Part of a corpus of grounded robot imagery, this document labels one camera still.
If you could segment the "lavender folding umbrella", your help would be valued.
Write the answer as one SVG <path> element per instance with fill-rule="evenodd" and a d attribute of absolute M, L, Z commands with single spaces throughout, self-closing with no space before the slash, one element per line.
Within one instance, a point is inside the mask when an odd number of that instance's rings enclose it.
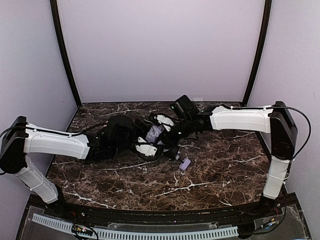
<path fill-rule="evenodd" d="M 158 140 L 158 137 L 160 136 L 160 134 L 165 131 L 166 131 L 166 128 L 162 125 L 160 126 L 152 125 L 150 130 L 146 134 L 145 140 L 149 144 L 163 146 L 164 149 L 162 154 L 165 157 L 168 157 L 172 160 L 180 161 L 179 168 L 182 171 L 185 171 L 191 164 L 191 160 L 187 157 L 182 158 L 182 153 L 180 152 L 178 147 L 165 147 L 165 144 L 161 140 Z"/>

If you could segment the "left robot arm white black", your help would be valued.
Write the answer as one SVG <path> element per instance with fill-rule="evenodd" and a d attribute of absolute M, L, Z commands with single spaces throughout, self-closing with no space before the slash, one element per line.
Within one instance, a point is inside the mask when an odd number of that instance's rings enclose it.
<path fill-rule="evenodd" d="M 62 190 L 35 166 L 28 156 L 42 153 L 72 157 L 85 161 L 101 161 L 131 150 L 143 157 L 154 158 L 165 149 L 158 135 L 163 125 L 148 126 L 139 119 L 114 115 L 104 123 L 80 132 L 63 132 L 28 123 L 19 116 L 0 136 L 0 169 L 3 174 L 19 178 L 49 206 L 64 205 Z"/>

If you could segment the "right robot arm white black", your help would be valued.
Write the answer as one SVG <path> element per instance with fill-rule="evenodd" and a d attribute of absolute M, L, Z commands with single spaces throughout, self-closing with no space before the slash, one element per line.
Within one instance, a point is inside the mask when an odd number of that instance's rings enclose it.
<path fill-rule="evenodd" d="M 275 200 L 296 156 L 298 128 L 290 112 L 304 113 L 282 101 L 273 105 L 234 107 L 213 105 L 199 110 L 192 102 L 177 100 L 171 106 L 179 121 L 159 136 L 166 148 L 178 145 L 182 138 L 204 131 L 237 130 L 255 132 L 259 137 L 270 136 L 270 166 L 263 189 L 264 199 Z"/>

